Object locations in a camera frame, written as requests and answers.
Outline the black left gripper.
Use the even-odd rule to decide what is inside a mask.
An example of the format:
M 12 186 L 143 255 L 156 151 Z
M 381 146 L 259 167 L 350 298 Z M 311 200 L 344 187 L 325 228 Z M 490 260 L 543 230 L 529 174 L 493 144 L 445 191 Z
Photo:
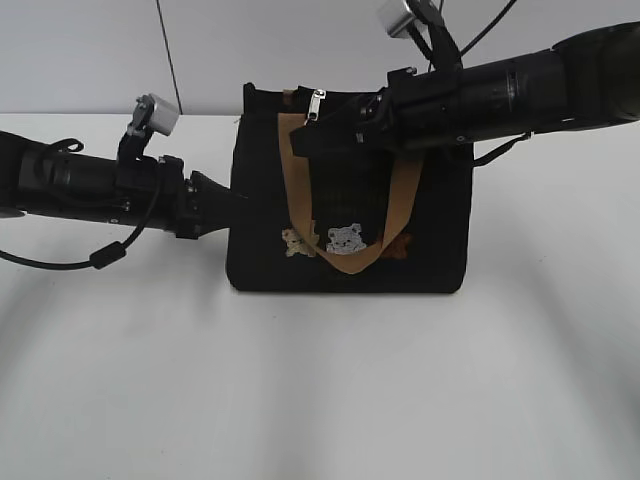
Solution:
M 115 185 L 134 219 L 129 239 L 137 239 L 146 228 L 198 239 L 249 219 L 246 197 L 196 170 L 186 178 L 184 162 L 176 157 L 144 157 L 119 164 Z

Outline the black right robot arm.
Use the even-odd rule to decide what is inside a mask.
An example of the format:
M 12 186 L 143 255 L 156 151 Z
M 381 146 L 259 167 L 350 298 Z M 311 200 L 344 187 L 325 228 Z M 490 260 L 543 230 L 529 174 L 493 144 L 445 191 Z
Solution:
M 294 129 L 294 154 L 430 149 L 636 122 L 639 25 L 594 29 L 469 68 L 394 71 L 387 81 Z

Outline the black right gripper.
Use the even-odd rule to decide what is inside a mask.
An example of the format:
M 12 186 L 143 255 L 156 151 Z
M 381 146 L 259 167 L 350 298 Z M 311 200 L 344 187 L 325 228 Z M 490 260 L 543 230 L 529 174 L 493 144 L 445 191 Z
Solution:
M 463 70 L 394 70 L 376 91 L 323 107 L 289 135 L 296 156 L 368 150 L 419 150 L 463 144 Z

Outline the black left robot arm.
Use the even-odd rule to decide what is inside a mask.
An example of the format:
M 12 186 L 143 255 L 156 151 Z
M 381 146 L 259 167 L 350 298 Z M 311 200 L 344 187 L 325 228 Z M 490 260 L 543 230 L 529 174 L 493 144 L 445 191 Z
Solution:
M 58 144 L 1 135 L 1 206 L 89 222 L 148 227 L 182 239 L 246 222 L 251 200 L 198 171 L 184 175 L 181 159 L 110 160 L 82 154 L 72 138 Z

